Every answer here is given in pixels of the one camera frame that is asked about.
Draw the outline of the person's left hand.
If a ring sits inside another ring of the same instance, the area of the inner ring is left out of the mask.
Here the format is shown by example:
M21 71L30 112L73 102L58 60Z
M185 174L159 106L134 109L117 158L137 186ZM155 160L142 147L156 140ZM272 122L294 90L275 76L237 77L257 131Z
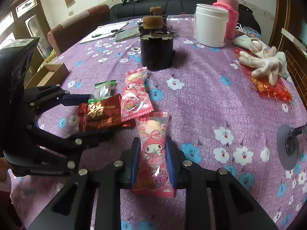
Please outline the person's left hand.
M0 158L0 186L1 192L10 192L11 191L11 179L8 173L8 170L11 168L11 165L7 162L4 157Z

